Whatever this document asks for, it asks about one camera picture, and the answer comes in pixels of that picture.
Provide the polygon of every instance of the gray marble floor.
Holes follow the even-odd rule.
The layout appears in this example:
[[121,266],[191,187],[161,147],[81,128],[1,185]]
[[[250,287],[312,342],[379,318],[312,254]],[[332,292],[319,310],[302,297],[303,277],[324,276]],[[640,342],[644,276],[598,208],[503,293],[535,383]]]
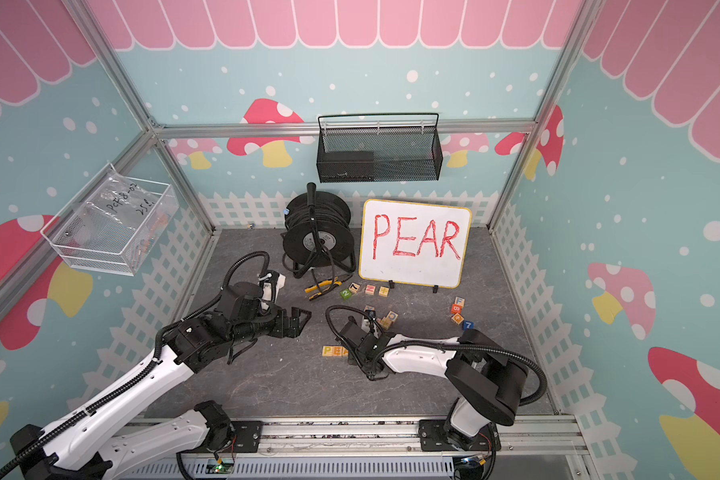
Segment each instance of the gray marble floor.
[[[221,230],[219,242],[192,302],[196,308],[216,294],[229,266],[240,256],[265,250],[271,256],[270,268],[285,273],[280,264],[284,230]],[[360,230],[353,231],[359,251]],[[461,335],[461,327],[450,319],[455,296],[466,299],[463,315],[475,328],[503,348],[534,358],[520,323],[499,259],[488,230],[473,228],[464,258],[461,285],[440,289],[396,285],[389,297],[378,295],[382,282],[368,282],[357,274],[350,281],[377,286],[374,296],[358,294],[343,301],[334,290],[315,302],[307,301],[304,288],[312,283],[307,275],[299,280],[288,274],[277,303],[298,306],[313,312],[312,319],[297,339],[263,337],[248,352],[228,366],[218,360],[197,375],[163,395],[147,410],[149,417],[174,417],[204,400],[216,400],[237,417],[261,416],[367,416],[367,415],[446,415],[458,393],[447,379],[421,373],[402,373],[370,382],[346,358],[322,356],[324,345],[337,345],[326,325],[325,309],[344,303],[363,308],[374,306],[384,316],[390,310],[400,315],[392,328],[406,336],[445,339]],[[261,268],[259,259],[241,267],[232,282],[253,281]],[[330,276],[330,268],[317,269],[318,278]],[[337,328],[346,315],[333,317]],[[528,394],[537,385],[533,373],[526,383]],[[545,396],[521,407],[521,414],[551,414]]]

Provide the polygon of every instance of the coiled black cable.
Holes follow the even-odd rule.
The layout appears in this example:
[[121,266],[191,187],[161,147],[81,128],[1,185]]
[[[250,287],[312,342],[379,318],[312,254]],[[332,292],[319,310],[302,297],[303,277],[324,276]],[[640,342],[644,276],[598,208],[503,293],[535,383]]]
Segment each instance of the coiled black cable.
[[[259,278],[264,277],[266,275],[267,270],[269,269],[269,254],[265,251],[259,250],[257,252],[251,252],[250,254],[244,255],[243,257],[239,258],[238,261],[236,261],[230,269],[226,272],[226,275],[224,275],[224,280],[222,281],[220,292],[216,294],[216,296],[213,297],[213,299],[203,305],[201,308],[193,311],[189,315],[182,318],[182,320],[188,320],[195,316],[198,316],[202,312],[205,312],[215,304],[217,304],[221,300],[222,292],[227,288],[227,286],[230,284],[230,280],[232,278],[232,274],[235,273],[235,270],[240,268],[241,264],[244,264],[251,258],[255,258],[257,256],[263,256],[264,257],[264,264],[262,266],[262,272],[261,275],[259,275]],[[0,469],[0,479],[4,478],[5,475],[8,475],[11,470],[19,466],[22,462],[27,460],[30,456],[35,454],[38,450],[40,450],[42,447],[46,446],[51,440],[58,437],[66,431],[67,429],[71,428],[75,424],[77,424],[80,420],[87,416],[92,416],[96,413],[96,410],[98,408],[101,408],[102,406],[106,405],[107,403],[111,402],[115,398],[117,398],[120,395],[123,395],[126,391],[131,389],[135,384],[143,380],[147,375],[149,375],[154,368],[160,364],[160,355],[163,351],[163,336],[176,328],[176,326],[179,324],[179,322],[174,322],[169,325],[164,326],[160,330],[157,331],[155,334],[155,346],[154,346],[154,354],[152,355],[152,360],[150,360],[144,369],[139,372],[133,379],[128,380],[123,385],[118,387],[117,389],[113,390],[112,392],[108,393],[107,395],[99,398],[96,400],[96,402],[90,404],[89,406],[83,408],[79,412],[72,415],[72,417],[69,417],[67,420],[64,421],[61,425],[54,428],[47,434],[43,435],[42,437],[38,438],[34,443],[29,444],[26,448],[21,450],[13,460],[11,460],[9,463],[5,464]]]

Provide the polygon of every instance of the white polka dot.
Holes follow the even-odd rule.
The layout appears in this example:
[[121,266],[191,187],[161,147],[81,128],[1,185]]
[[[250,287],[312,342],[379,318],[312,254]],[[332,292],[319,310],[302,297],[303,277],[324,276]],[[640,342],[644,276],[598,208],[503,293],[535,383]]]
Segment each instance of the white polka dot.
[[714,220],[704,226],[704,238],[710,242],[720,241],[720,221]]
[[696,399],[693,398],[693,394],[688,387],[675,379],[665,380],[662,385],[669,393],[680,400],[681,404],[688,407],[692,412],[696,411]]
[[699,370],[701,378],[706,380],[711,386],[720,390],[720,370],[698,361],[696,362],[696,369]]
[[704,293],[700,298],[701,304],[704,306],[713,306],[715,304],[715,297],[709,293]]
[[656,294],[653,293],[653,291],[646,292],[646,294],[643,296],[643,300],[645,301],[648,308],[656,308]]
[[635,293],[632,291],[631,288],[625,286],[623,289],[621,289],[621,299],[627,303],[631,302],[635,299]]
[[45,303],[48,299],[41,298],[32,302],[27,308],[27,320],[34,326],[40,326],[43,324],[43,317],[45,317]]
[[283,104],[278,103],[277,104],[277,113],[279,113],[283,117],[290,117],[291,115],[293,115],[293,110],[291,110],[290,108],[288,108],[287,106],[285,106]]
[[635,338],[638,340],[644,340],[646,338],[646,330],[636,323],[632,325],[632,333],[635,334]]
[[27,232],[37,232],[45,225],[42,215],[20,216],[16,221]]

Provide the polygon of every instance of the black cable reel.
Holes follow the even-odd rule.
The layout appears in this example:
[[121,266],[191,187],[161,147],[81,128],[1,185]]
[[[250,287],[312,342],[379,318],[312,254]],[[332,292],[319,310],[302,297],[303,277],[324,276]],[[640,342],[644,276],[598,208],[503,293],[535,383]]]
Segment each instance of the black cable reel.
[[[352,212],[346,202],[329,192],[317,191],[310,182],[307,192],[291,200],[286,208],[286,232],[282,249],[293,262],[283,265],[301,278],[314,266],[335,265],[345,272],[354,272],[355,237],[349,230]],[[349,265],[344,260],[349,258]]]

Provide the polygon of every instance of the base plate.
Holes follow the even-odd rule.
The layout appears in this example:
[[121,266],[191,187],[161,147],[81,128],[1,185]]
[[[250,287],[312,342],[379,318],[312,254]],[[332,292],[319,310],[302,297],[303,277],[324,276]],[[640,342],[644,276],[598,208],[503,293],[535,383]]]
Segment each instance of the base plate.
[[[445,420],[419,420],[418,436],[422,442],[423,452],[452,452],[457,450],[445,437],[443,425]],[[501,441],[495,423],[489,423],[478,432],[477,440],[467,448],[468,452],[488,452],[490,447],[485,438],[496,445],[496,451],[501,450]]]

